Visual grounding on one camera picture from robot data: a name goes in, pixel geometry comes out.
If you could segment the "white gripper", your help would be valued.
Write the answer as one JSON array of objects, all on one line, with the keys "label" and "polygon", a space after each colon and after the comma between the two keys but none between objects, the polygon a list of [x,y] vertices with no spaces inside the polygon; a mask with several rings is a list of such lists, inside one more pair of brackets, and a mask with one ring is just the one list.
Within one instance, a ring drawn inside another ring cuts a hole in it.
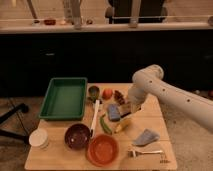
[{"label": "white gripper", "polygon": [[141,105],[146,100],[147,93],[133,84],[128,90],[128,99],[132,102],[131,113],[136,113],[141,110]]}]

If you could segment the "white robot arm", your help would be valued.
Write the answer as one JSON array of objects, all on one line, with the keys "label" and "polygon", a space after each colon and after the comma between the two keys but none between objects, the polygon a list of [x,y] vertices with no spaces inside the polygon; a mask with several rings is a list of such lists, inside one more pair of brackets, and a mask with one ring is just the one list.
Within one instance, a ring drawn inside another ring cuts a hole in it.
[{"label": "white robot arm", "polygon": [[134,105],[145,102],[148,93],[182,110],[200,126],[213,133],[213,101],[187,92],[163,81],[164,71],[159,65],[150,65],[136,71],[128,98]]}]

